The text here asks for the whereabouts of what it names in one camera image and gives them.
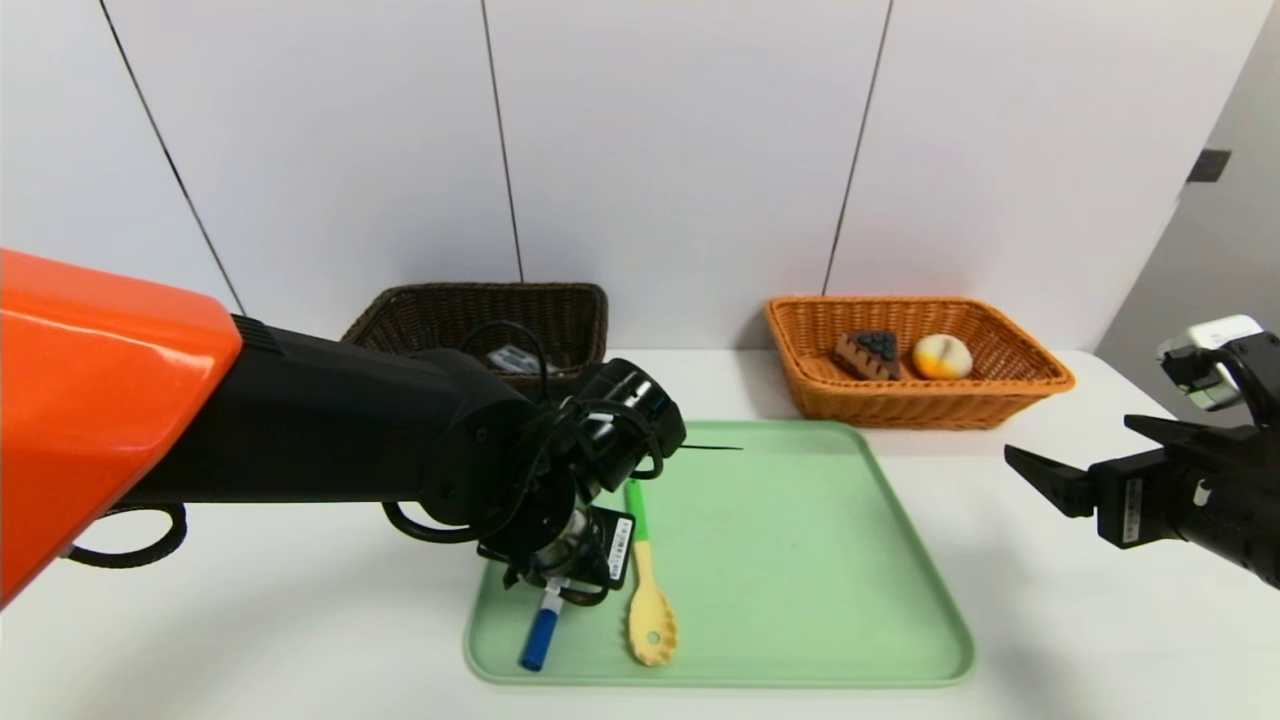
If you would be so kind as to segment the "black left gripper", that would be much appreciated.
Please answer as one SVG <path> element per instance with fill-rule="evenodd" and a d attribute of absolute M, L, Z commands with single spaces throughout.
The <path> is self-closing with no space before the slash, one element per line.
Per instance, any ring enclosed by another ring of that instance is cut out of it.
<path fill-rule="evenodd" d="M 570 514 L 562 532 L 532 556 L 531 569 L 544 579 L 567 584 L 559 597 L 571 605 L 594 607 L 609 591 L 620 589 L 626 578 L 636 519 L 626 512 L 599 506 L 579 506 Z M 503 589 L 521 582 L 521 568 L 508 562 Z"/>

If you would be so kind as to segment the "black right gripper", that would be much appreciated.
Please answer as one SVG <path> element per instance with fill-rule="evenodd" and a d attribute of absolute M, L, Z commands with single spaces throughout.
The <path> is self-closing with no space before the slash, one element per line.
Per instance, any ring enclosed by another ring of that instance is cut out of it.
<path fill-rule="evenodd" d="M 1124 425 L 1161 446 L 1088 473 L 1012 445 L 1004 459 L 1065 518 L 1092 518 L 1096 507 L 1100 537 L 1121 550 L 1184 541 L 1276 588 L 1277 429 L 1137 414 Z"/>

